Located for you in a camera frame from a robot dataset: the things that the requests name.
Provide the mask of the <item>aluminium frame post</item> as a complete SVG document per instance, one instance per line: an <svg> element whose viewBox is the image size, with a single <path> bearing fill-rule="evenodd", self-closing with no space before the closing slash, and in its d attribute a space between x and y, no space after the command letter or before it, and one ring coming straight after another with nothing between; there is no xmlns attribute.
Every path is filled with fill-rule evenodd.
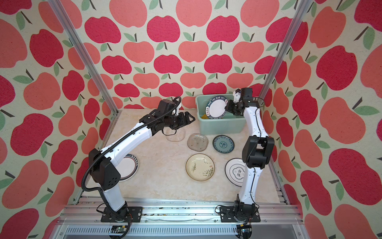
<svg viewBox="0 0 382 239"><path fill-rule="evenodd" d="M111 113L116 116L118 114L118 108L116 107L116 104L114 100L112 99L112 96L110 95L104 81L102 80L102 77L98 73L93 60L91 59L86 47L84 46L83 42L81 41L80 37L77 34L77 31L72 24L69 15L66 13L64 6L62 5L61 1L48 1L50 6L52 7L57 19L61 23L63 29L68 35L68 38L72 41L73 46L75 47L80 59L84 63L88 73L92 76L92 79L94 80L97 88L99 89L103 99L107 103L108 107L111 110Z"/></svg>
<svg viewBox="0 0 382 239"><path fill-rule="evenodd" d="M308 11L309 6L313 3L311 0L303 0L299 1L299 6L296 8L296 12L294 14L294 17L292 18L291 24L288 28L288 31L286 33L286 36L283 40L283 42L280 45L280 48L277 52L277 55L275 57L275 60L272 64L272 67L270 69L269 74L267 75L264 85L260 91L259 97L265 98L270 85L272 84L272 81L276 79L276 74L284 60L284 56L287 54L287 52L291 49L291 43L293 39L295 38L295 35L297 34L297 31L302 23L302 20L304 19L304 16L306 15L306 12Z"/></svg>

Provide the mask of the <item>left aluminium frame post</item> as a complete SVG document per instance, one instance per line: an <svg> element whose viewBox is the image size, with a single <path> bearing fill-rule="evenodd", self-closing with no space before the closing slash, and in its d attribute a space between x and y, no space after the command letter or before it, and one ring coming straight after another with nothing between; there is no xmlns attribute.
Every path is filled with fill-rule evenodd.
<svg viewBox="0 0 382 239"><path fill-rule="evenodd" d="M73 46L75 47L80 59L84 63L88 73L92 76L92 79L94 80L97 88L99 89L103 99L107 103L108 107L111 110L111 113L116 116L118 114L118 108L116 107L116 104L114 100L112 99L112 96L110 95L104 81L102 80L102 77L98 73L93 60L91 59L86 47L84 46L83 42L81 41L80 37L77 34L77 31L72 24L69 15L66 13L64 6L62 5L61 1L48 1L50 6L52 7L57 19L61 23L63 29L68 35L68 38L72 41Z"/></svg>

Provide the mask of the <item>cream plate with plant drawing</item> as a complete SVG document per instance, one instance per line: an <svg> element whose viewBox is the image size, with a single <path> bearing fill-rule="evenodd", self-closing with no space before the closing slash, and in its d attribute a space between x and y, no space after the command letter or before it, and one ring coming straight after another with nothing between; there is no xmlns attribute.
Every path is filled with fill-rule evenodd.
<svg viewBox="0 0 382 239"><path fill-rule="evenodd" d="M207 181L215 173L214 161L205 154L194 154L186 162L187 174L196 181Z"/></svg>

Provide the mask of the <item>white plate dark rim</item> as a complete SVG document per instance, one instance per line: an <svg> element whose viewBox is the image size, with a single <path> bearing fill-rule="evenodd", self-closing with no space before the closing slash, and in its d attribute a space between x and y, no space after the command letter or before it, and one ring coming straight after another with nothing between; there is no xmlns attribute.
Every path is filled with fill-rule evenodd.
<svg viewBox="0 0 382 239"><path fill-rule="evenodd" d="M226 103L228 99L223 95L212 97L206 105L206 115L209 119L221 119L226 114Z"/></svg>

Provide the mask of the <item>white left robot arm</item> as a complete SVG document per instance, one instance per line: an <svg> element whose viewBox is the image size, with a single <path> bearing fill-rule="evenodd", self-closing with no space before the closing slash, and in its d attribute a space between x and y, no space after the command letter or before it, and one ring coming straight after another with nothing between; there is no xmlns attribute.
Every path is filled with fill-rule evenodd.
<svg viewBox="0 0 382 239"><path fill-rule="evenodd" d="M188 112L179 112L181 101L181 97L161 100L157 109L143 116L139 123L120 139L101 150L91 150L89 167L81 182L82 190L98 191L106 208L124 220L128 213L122 213L121 210L127 208L127 203L118 185L121 175L117 166L133 149L157 132L162 132L166 127L178 130L196 120Z"/></svg>

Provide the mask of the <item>clear grey glass plate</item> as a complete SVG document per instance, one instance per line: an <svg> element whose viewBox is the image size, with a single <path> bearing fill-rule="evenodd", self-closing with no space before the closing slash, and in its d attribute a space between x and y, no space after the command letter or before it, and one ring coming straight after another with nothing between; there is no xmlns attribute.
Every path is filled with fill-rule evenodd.
<svg viewBox="0 0 382 239"><path fill-rule="evenodd" d="M204 151L207 149L209 144L208 138L200 133L193 133L190 135L187 141L187 145L191 150L194 151Z"/></svg>

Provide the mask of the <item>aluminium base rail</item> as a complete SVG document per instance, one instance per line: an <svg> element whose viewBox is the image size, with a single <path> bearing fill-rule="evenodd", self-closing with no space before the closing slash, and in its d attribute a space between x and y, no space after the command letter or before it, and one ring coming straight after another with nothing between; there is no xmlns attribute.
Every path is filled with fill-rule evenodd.
<svg viewBox="0 0 382 239"><path fill-rule="evenodd" d="M296 206L261 203L253 217L226 214L230 202L127 199L130 221L107 215L98 197L67 206L53 229L53 239L306 239Z"/></svg>

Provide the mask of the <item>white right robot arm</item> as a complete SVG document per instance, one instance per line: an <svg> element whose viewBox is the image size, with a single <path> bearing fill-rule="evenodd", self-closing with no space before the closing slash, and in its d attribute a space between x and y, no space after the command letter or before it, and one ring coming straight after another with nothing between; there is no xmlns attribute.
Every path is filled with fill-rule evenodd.
<svg viewBox="0 0 382 239"><path fill-rule="evenodd" d="M270 162L275 141L266 133L257 101L229 100L225 109L234 115L243 116L249 128L249 137L242 150L242 160L246 166L244 181L233 206L235 218L244 221L258 213L256 190L261 173Z"/></svg>

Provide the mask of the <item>small blue floral plate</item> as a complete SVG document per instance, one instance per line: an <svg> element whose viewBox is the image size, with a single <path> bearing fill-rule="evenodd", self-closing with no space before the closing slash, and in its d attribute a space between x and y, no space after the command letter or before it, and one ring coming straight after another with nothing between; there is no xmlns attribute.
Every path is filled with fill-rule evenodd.
<svg viewBox="0 0 382 239"><path fill-rule="evenodd" d="M217 135L213 139L212 144L216 151L224 154L231 153L235 148L233 139L222 134Z"/></svg>

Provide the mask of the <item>mint green plastic bin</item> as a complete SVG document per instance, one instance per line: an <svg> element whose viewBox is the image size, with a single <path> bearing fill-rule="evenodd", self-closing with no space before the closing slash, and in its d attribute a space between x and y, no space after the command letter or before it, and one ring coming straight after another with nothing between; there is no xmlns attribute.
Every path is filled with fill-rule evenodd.
<svg viewBox="0 0 382 239"><path fill-rule="evenodd" d="M202 119L206 114L206 106L209 101L217 95L196 96L197 118L200 125L200 133L204 135L240 133L246 125L246 120L242 116L234 116L226 113L221 119Z"/></svg>

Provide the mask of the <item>white plate with black rings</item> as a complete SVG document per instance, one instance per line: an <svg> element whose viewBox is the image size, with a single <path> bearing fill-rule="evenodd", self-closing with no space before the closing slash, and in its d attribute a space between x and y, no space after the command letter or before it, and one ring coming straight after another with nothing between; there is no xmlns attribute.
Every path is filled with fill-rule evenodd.
<svg viewBox="0 0 382 239"><path fill-rule="evenodd" d="M241 187L243 185L245 166L246 164L241 158L233 158L226 163L225 175L235 186Z"/></svg>

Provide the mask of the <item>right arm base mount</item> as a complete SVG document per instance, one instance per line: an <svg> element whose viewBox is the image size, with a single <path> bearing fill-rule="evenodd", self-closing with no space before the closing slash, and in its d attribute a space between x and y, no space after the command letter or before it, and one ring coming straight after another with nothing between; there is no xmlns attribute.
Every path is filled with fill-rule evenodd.
<svg viewBox="0 0 382 239"><path fill-rule="evenodd" d="M218 205L215 212L220 216L222 223L259 223L261 222L259 207L252 205L223 206Z"/></svg>

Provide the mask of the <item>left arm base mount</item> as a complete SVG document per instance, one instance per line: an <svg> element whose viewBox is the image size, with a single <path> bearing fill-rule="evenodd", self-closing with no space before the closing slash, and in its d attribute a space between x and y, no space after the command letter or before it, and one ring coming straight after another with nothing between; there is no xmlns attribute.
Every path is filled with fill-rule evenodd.
<svg viewBox="0 0 382 239"><path fill-rule="evenodd" d="M102 212L102 223L139 223L142 216L142 207L122 207L113 213L105 208Z"/></svg>

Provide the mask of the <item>clear round glass plate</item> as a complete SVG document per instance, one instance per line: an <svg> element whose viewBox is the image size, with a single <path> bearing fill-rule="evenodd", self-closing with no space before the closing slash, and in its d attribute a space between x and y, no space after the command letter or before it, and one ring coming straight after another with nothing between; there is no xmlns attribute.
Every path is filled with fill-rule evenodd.
<svg viewBox="0 0 382 239"><path fill-rule="evenodd" d="M174 130L169 127L165 128L164 134L166 135L166 139L170 142L180 142L186 136L186 131L183 128Z"/></svg>

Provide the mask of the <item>right aluminium frame post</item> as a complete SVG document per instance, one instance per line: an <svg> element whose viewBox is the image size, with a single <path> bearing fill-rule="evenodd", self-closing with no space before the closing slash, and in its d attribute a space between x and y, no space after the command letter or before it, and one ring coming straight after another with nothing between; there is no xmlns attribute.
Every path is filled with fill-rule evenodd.
<svg viewBox="0 0 382 239"><path fill-rule="evenodd" d="M313 3L311 0L303 0L299 1L299 6L296 8L296 12L294 14L294 17L292 18L291 24L288 28L288 31L286 33L286 36L283 40L283 42L280 45L280 48L277 52L277 55L275 57L275 60L272 64L272 67L270 69L269 74L267 75L264 85L260 91L259 97L265 98L270 85L272 84L272 81L276 79L276 74L284 60L284 56L287 54L287 52L291 49L291 43L293 39L295 38L295 35L297 34L297 31L302 23L302 20L304 19L304 16L306 15L306 12L308 11L309 6Z"/></svg>

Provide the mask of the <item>white plate green rim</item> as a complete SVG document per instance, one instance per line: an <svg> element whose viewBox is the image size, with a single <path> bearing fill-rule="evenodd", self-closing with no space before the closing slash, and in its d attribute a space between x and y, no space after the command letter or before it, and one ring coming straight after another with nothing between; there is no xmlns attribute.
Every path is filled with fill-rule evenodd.
<svg viewBox="0 0 382 239"><path fill-rule="evenodd" d="M133 154L127 154L116 167L120 174L119 181L126 181L134 176L139 167L138 158Z"/></svg>

